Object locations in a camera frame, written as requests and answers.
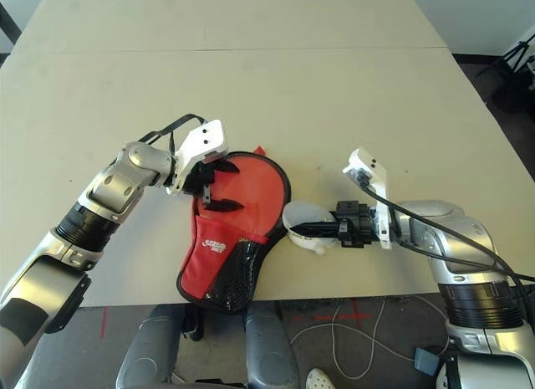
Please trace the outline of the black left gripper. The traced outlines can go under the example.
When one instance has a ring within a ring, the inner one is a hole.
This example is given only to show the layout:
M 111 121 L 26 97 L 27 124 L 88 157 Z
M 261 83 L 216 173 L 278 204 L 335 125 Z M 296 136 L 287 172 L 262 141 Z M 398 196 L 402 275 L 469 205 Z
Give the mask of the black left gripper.
M 238 173 L 239 168 L 228 160 L 217 160 L 212 164 L 199 161 L 185 179 L 185 193 L 200 198 L 204 208 L 211 212 L 233 212 L 243 209 L 243 204 L 231 199 L 211 199 L 210 185 L 215 181 L 215 171 Z

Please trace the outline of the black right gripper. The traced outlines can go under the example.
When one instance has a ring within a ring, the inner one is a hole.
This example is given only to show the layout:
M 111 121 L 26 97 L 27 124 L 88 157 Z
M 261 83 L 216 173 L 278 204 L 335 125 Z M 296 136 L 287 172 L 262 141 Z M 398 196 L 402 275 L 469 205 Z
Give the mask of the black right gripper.
M 311 222 L 292 226 L 299 235 L 337 235 L 343 248 L 363 248 L 378 241 L 375 211 L 358 201 L 338 201 L 334 217 L 338 222 Z

